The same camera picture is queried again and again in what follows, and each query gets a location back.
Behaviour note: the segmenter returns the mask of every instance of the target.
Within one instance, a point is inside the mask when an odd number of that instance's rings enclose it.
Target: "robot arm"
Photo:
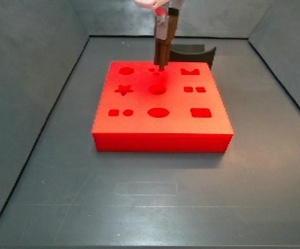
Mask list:
[[[178,11],[183,0],[134,0],[135,5],[155,10],[155,56],[154,64],[165,70],[169,64],[171,41],[175,37]]]
[[[157,9],[165,5],[170,0],[134,0],[135,5],[146,9]]]

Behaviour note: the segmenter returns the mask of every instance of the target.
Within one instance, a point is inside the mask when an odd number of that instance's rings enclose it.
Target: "gray enclosure wall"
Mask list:
[[[0,0],[0,210],[86,41],[67,0]]]
[[[275,0],[250,43],[300,105],[300,0]]]
[[[90,35],[153,35],[154,14],[132,0],[70,1]],[[177,36],[247,38],[273,1],[185,0]]]

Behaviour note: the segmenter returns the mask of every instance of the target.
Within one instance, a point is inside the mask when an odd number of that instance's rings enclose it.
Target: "black shape object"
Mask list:
[[[217,47],[205,51],[202,44],[173,44],[170,61],[179,62],[206,62],[211,69],[215,57]]]

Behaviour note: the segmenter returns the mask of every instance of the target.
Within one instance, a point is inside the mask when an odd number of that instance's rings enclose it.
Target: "red shape sorter block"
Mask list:
[[[92,126],[98,151],[223,152],[233,129],[206,63],[111,63]]]

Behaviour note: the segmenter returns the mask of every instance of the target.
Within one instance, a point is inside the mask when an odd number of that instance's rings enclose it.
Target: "star-shaped hole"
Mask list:
[[[128,92],[132,92],[131,85],[126,85],[126,86],[119,85],[115,92],[119,92],[122,94],[122,96],[124,96]]]

